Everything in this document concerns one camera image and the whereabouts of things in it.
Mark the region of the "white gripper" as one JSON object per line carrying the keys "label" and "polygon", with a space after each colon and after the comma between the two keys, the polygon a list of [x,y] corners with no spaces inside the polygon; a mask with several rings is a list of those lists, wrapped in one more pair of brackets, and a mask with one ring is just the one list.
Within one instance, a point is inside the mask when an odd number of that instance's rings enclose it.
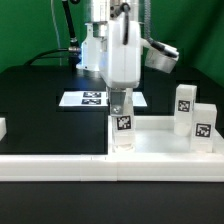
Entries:
{"label": "white gripper", "polygon": [[126,45],[123,44],[123,38],[124,21],[110,20],[106,50],[101,52],[100,74],[106,85],[110,87],[108,98],[110,115],[113,117],[125,114],[125,88],[136,88],[140,81],[140,25],[136,21],[130,21]]}

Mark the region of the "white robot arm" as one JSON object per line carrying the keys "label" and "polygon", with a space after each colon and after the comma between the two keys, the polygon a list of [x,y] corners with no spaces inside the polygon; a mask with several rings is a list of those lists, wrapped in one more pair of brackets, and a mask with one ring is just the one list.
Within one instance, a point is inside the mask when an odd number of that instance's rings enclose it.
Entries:
{"label": "white robot arm", "polygon": [[78,69],[98,73],[106,84],[110,114],[133,111],[132,91],[141,77],[142,0],[86,0],[87,35]]}

